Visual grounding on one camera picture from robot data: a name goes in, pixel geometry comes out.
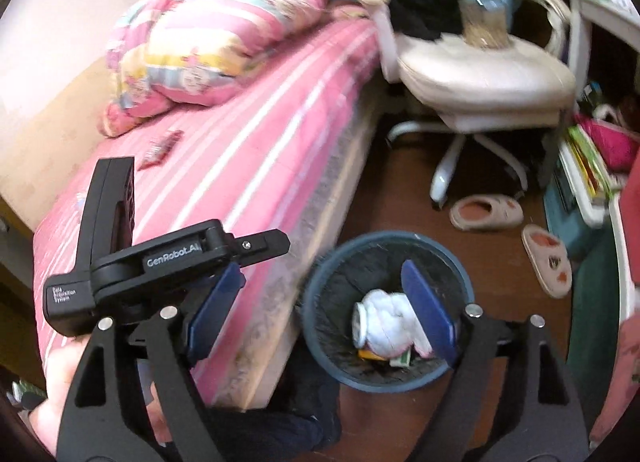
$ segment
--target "wall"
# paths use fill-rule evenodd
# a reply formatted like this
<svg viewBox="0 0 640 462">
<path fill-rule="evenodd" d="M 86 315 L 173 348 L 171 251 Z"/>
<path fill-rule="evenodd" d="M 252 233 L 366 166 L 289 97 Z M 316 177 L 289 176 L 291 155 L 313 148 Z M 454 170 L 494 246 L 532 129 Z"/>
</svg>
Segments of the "wall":
<svg viewBox="0 0 640 462">
<path fill-rule="evenodd" d="M 0 18 L 0 195 L 34 229 L 101 137 L 101 55 L 136 0 L 12 0 Z"/>
<path fill-rule="evenodd" d="M 0 18 L 0 149 L 97 60 L 137 0 L 12 0 Z"/>
</svg>

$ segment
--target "pink slipper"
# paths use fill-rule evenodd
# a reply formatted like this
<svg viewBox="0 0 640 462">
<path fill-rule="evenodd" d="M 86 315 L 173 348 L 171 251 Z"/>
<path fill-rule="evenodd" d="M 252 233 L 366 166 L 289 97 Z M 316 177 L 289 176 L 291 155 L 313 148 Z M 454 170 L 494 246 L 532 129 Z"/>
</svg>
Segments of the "pink slipper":
<svg viewBox="0 0 640 462">
<path fill-rule="evenodd" d="M 560 299 L 571 290 L 571 264 L 564 243 L 542 227 L 526 225 L 522 242 L 543 290 Z"/>
<path fill-rule="evenodd" d="M 457 201 L 449 212 L 461 231 L 495 231 L 517 227 L 524 219 L 522 207 L 504 195 L 473 195 Z"/>
</svg>

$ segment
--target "wooden floor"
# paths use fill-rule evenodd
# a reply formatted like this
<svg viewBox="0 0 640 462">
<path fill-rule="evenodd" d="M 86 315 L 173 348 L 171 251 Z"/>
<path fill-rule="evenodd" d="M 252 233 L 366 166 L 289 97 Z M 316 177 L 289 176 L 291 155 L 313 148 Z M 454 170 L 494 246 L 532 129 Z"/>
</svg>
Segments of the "wooden floor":
<svg viewBox="0 0 640 462">
<path fill-rule="evenodd" d="M 405 137 L 389 151 L 383 140 L 392 121 L 383 121 L 373 144 L 341 240 L 383 229 L 415 231 L 439 241 L 452 251 L 468 272 L 476 301 L 494 317 L 524 320 L 530 314 L 545 317 L 556 345 L 566 352 L 570 299 L 557 301 L 540 288 L 520 241 L 520 229 L 498 233 L 462 233 L 449 222 L 447 210 L 431 207 L 431 176 L 450 136 Z M 511 139 L 510 149 L 526 159 L 531 135 Z M 467 143 L 449 188 L 451 202 L 473 193 L 513 194 L 516 184 L 504 164 L 475 143 Z M 521 200 L 524 223 L 545 226 L 542 194 L 530 190 Z M 486 405 L 474 437 L 484 443 L 497 405 L 504 363 L 495 363 Z M 449 376 L 414 392 L 375 395 L 343 386 L 340 393 L 342 440 L 323 453 L 311 453 L 297 462 L 401 462 L 411 451 L 437 403 Z"/>
</svg>

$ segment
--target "chair cushion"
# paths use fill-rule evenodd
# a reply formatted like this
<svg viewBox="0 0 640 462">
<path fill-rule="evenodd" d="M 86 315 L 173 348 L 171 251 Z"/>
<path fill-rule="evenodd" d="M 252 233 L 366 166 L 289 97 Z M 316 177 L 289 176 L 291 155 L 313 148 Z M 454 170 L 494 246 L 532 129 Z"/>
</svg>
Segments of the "chair cushion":
<svg viewBox="0 0 640 462">
<path fill-rule="evenodd" d="M 568 108 L 575 77 L 542 48 L 511 37 L 505 50 L 471 47 L 462 37 L 438 41 L 399 35 L 400 75 L 424 104 L 440 111 L 544 111 Z"/>
</svg>

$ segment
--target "pink bag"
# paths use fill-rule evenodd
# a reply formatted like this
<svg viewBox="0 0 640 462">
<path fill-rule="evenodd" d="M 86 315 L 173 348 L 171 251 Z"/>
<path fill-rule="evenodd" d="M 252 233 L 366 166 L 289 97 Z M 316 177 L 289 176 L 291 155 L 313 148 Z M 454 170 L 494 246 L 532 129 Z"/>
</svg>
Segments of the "pink bag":
<svg viewBox="0 0 640 462">
<path fill-rule="evenodd" d="M 576 114 L 575 119 L 593 140 L 609 171 L 612 173 L 631 171 L 640 149 L 638 133 L 609 122 L 589 119 L 582 114 Z"/>
</svg>

